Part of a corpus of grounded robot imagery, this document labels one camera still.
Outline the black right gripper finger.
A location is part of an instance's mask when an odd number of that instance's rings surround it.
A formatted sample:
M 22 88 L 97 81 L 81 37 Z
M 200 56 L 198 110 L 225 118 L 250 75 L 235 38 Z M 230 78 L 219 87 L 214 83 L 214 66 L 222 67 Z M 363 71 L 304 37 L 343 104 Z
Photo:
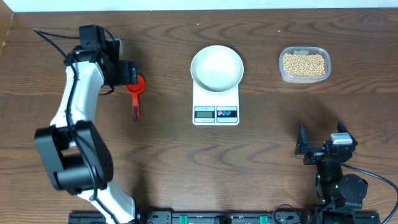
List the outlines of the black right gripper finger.
M 306 129 L 300 124 L 298 129 L 298 139 L 295 147 L 295 155 L 304 155 L 308 152 L 308 139 Z
M 339 133 L 349 133 L 349 131 L 347 130 L 347 128 L 345 127 L 345 125 L 343 124 L 342 121 L 338 122 L 337 130 L 338 130 Z

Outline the red plastic measuring scoop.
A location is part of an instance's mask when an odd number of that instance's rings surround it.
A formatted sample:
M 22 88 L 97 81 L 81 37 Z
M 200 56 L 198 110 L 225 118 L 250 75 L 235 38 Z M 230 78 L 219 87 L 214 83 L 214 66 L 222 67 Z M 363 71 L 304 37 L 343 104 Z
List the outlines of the red plastic measuring scoop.
M 146 83 L 142 76 L 137 76 L 137 83 L 136 84 L 129 84 L 126 85 L 126 90 L 132 96 L 132 113 L 134 120 L 139 119 L 139 95 L 145 90 Z

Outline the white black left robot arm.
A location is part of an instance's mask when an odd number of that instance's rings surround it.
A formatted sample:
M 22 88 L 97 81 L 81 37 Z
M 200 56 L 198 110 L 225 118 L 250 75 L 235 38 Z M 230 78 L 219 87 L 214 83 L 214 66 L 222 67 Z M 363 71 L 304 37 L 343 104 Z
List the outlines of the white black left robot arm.
M 63 54 L 67 82 L 60 107 L 34 140 L 53 187 L 89 201 L 106 223 L 145 223 L 135 200 L 114 180 L 111 153 L 95 128 L 96 104 L 104 86 L 138 82 L 133 61 L 120 60 L 120 39 L 97 25 L 81 26 L 80 44 Z

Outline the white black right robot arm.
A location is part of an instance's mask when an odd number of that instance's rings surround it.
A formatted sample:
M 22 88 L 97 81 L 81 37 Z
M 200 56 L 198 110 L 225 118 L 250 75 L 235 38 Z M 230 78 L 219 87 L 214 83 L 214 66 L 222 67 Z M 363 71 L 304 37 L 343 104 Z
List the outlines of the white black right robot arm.
M 355 174 L 344 175 L 342 166 L 352 158 L 358 142 L 342 122 L 338 132 L 321 147 L 310 147 L 303 125 L 298 128 L 294 154 L 303 155 L 305 165 L 317 167 L 316 194 L 323 204 L 305 212 L 304 223 L 354 223 L 355 213 L 362 209 L 368 182 Z

